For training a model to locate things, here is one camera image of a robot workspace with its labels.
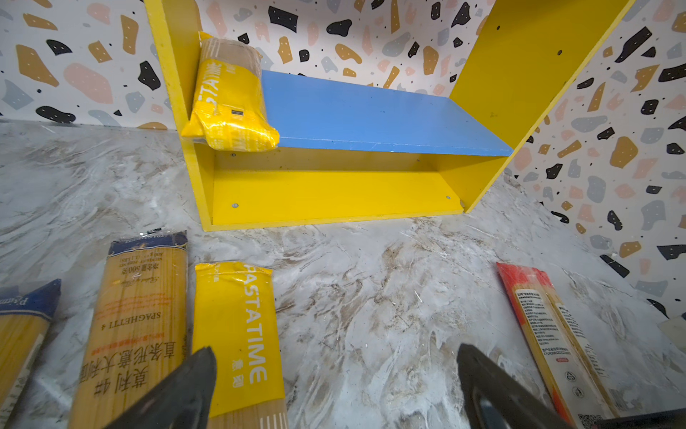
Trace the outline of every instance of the yellow shelf unit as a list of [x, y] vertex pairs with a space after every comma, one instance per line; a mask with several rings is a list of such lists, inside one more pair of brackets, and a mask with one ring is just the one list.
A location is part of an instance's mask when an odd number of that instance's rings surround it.
[[[498, 0], [450, 98], [511, 156], [279, 148], [181, 138], [206, 231], [470, 212], [633, 0]], [[189, 120], [202, 29], [194, 0], [146, 0], [177, 129]]]

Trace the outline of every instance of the blue shelf board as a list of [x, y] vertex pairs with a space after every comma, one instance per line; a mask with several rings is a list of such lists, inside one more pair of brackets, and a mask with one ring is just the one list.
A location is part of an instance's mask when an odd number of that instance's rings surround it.
[[279, 147], [510, 156], [512, 148], [448, 97], [262, 71]]

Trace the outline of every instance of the marble surface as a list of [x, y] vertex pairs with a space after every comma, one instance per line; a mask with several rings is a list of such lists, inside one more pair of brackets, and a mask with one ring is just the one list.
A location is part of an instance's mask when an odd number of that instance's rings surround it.
[[469, 427], [460, 343], [550, 404], [497, 261], [549, 274], [627, 415], [686, 406], [663, 315], [506, 178], [466, 215], [205, 233], [175, 133], [14, 122], [0, 136], [0, 284], [63, 279], [10, 427], [66, 427], [108, 244], [155, 227], [188, 230], [189, 267], [274, 269], [293, 428]]

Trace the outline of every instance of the pasta package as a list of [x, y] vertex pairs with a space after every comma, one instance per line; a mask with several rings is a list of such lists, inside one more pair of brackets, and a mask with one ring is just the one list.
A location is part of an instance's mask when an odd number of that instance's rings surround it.
[[589, 362], [592, 356], [596, 367], [584, 363], [579, 343], [583, 333], [554, 292], [547, 274], [535, 268], [500, 263], [498, 271], [558, 414], [578, 429], [616, 417], [607, 394], [602, 393], [605, 390], [600, 376], [606, 377], [606, 373], [590, 344], [590, 352], [586, 352], [590, 354], [585, 356]]
[[286, 429], [272, 271], [220, 262], [196, 275], [193, 351], [210, 346], [217, 357], [208, 428]]
[[69, 419], [100, 429], [185, 357], [186, 233], [112, 242]]
[[29, 378], [60, 300], [61, 280], [28, 293], [0, 289], [0, 429]]
[[259, 52], [242, 42], [204, 33], [201, 39], [193, 111], [181, 136], [204, 138], [216, 150], [274, 149], [279, 132], [267, 122]]

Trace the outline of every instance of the yellow label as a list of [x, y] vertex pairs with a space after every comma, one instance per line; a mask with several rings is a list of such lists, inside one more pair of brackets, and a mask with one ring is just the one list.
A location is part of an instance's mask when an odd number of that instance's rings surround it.
[[279, 144], [279, 132], [266, 117], [260, 79], [211, 58], [200, 63], [191, 120], [181, 135], [204, 137], [216, 150], [262, 152]]
[[217, 357], [210, 417], [284, 398], [272, 271], [220, 262], [196, 275], [193, 352], [210, 346]]

